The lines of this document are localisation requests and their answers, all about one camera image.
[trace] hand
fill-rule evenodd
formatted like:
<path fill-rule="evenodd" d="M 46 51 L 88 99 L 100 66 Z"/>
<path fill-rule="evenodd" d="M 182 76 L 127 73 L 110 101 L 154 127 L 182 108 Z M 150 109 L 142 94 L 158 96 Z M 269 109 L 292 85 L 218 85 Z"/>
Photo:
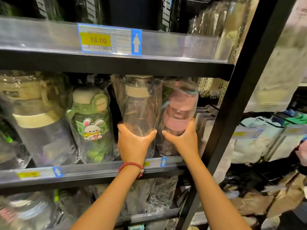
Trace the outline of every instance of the hand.
<path fill-rule="evenodd" d="M 118 127 L 118 150 L 124 163 L 136 162 L 144 164 L 146 153 L 150 143 L 155 139 L 157 130 L 149 135 L 141 137 L 134 135 L 129 129 L 120 123 Z"/>
<path fill-rule="evenodd" d="M 162 134 L 169 142 L 175 145 L 185 161 L 189 158 L 195 158 L 195 156 L 199 158 L 194 118 L 190 120 L 188 127 L 182 135 L 174 136 L 167 131 L 162 131 Z"/>

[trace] rabbit illustration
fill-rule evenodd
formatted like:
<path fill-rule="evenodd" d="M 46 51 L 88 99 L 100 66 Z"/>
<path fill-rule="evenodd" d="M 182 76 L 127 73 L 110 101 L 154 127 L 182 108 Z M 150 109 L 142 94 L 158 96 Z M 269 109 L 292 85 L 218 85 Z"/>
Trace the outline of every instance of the rabbit illustration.
<path fill-rule="evenodd" d="M 84 139 L 87 140 L 97 140 L 97 139 L 101 139 L 102 135 L 101 135 L 101 129 L 99 127 L 100 124 L 102 124 L 104 122 L 103 119 L 98 119 L 96 120 L 96 122 L 91 125 L 92 120 L 91 119 L 85 119 L 83 121 L 83 125 L 84 125 L 84 132 L 85 134 L 83 135 Z"/>

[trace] red beaded bracelet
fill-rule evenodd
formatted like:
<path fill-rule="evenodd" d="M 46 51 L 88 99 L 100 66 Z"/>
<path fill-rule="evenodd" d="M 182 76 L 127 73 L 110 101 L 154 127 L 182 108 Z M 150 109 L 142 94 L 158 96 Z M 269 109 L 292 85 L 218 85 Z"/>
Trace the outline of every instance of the red beaded bracelet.
<path fill-rule="evenodd" d="M 120 173 L 120 171 L 122 170 L 122 168 L 125 167 L 125 166 L 127 166 L 127 165 L 135 165 L 135 166 L 137 166 L 137 167 L 139 167 L 139 168 L 141 169 L 140 174 L 138 175 L 138 177 L 136 178 L 136 180 L 138 180 L 140 177 L 143 176 L 143 173 L 144 173 L 143 166 L 141 166 L 140 164 L 135 163 L 135 162 L 126 162 L 126 163 L 123 163 L 122 166 L 119 168 L 118 173 Z"/>

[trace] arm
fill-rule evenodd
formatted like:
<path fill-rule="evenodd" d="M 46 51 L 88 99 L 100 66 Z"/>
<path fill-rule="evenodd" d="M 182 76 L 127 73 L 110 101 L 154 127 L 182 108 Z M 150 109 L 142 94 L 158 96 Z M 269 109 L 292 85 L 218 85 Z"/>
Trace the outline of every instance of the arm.
<path fill-rule="evenodd" d="M 162 131 L 185 160 L 199 193 L 211 230 L 250 230 L 245 220 L 215 183 L 198 155 L 195 120 L 192 119 L 181 136 Z"/>
<path fill-rule="evenodd" d="M 118 125 L 118 150 L 122 161 L 144 164 L 147 149 L 156 136 L 152 131 L 148 136 L 132 134 L 124 124 Z M 131 185 L 140 173 L 137 166 L 125 166 L 106 191 L 78 219 L 71 230 L 113 230 Z"/>

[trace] pink water bottle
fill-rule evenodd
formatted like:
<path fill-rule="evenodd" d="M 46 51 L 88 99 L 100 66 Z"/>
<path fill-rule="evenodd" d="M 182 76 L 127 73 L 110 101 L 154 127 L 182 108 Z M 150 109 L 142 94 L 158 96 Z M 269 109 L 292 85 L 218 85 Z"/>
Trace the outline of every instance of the pink water bottle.
<path fill-rule="evenodd" d="M 161 134 L 165 130 L 172 135 L 179 136 L 184 133 L 190 118 L 194 115 L 198 100 L 196 86 L 184 81 L 175 81 L 174 90 L 168 101 L 163 104 L 164 113 L 159 124 L 157 136 L 157 149 L 161 156 L 176 156 L 175 146 Z"/>

